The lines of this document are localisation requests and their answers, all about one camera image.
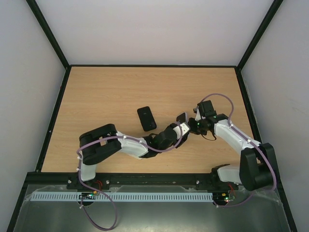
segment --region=white wall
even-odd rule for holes
[[[283,1],[242,72],[300,232],[308,231],[309,213],[308,9],[308,0]]]
[[[273,0],[37,0],[70,64],[237,65]]]
[[[64,68],[25,0],[0,1],[0,232],[34,171]]]

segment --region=wooden table surface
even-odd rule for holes
[[[195,117],[193,108],[210,93],[232,99],[233,123],[252,136],[233,68],[72,67],[42,172],[75,172],[82,133],[108,123],[134,137],[159,133],[182,112]],[[229,114],[225,98],[210,100],[218,114]],[[152,110],[156,130],[143,131],[137,109],[144,106]],[[181,147],[154,158],[138,160],[118,152],[98,164],[97,172],[208,173],[225,163],[239,164],[239,155],[225,141],[190,134]]]

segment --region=smartphone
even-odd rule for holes
[[[137,114],[139,115],[140,123],[144,131],[151,131],[156,129],[155,119],[149,106],[137,109]]]

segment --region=red wire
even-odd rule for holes
[[[230,184],[230,183],[228,183],[228,185],[229,185],[229,187],[231,188],[232,193],[233,193],[233,194],[234,194],[234,196],[236,197],[236,194],[235,194],[235,191],[234,191],[233,187],[231,186],[231,184]]]
[[[101,191],[103,186],[102,182],[97,180],[95,183],[98,183],[99,190]]]
[[[99,182],[99,183],[101,184],[101,186],[103,186],[103,184],[102,184],[102,182],[101,182],[101,181],[97,180],[97,182]]]

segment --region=robotic arm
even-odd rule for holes
[[[155,157],[157,154],[180,147],[193,134],[207,135],[211,132],[224,139],[239,155],[239,166],[220,165],[212,169],[222,182],[242,184],[252,191],[273,184],[275,176],[279,178],[275,151],[272,145],[261,144],[251,139],[233,125],[224,114],[217,114],[211,101],[202,101],[194,109],[195,118],[183,119],[178,126],[170,124],[159,134],[150,134],[141,138],[126,136],[117,131],[114,124],[107,124],[91,130],[80,136],[80,148],[83,150],[81,178],[83,181],[92,180],[96,176],[97,164],[120,151],[137,159]],[[95,143],[100,138],[106,138],[105,144]]]
[[[263,152],[274,172],[278,174],[272,145],[251,139],[228,121],[226,115],[218,115],[211,101],[200,102],[194,112],[196,117],[190,118],[188,122],[191,133],[206,135],[210,131],[214,136],[225,140],[240,155],[239,166],[225,164],[213,169],[217,171],[221,181],[242,184],[249,191],[273,184],[271,171],[255,148],[258,147]]]
[[[107,159],[116,152],[127,153],[137,159],[155,157],[167,148],[176,145],[180,147],[186,140],[190,128],[186,123],[179,126],[170,124],[159,134],[150,134],[142,138],[126,136],[116,130],[114,124],[107,124],[97,129],[91,130],[80,136],[80,147],[98,140],[99,138],[111,138],[106,140],[106,144],[95,143],[83,149],[83,160],[81,165],[81,177],[83,181],[92,180],[96,176],[97,164]]]

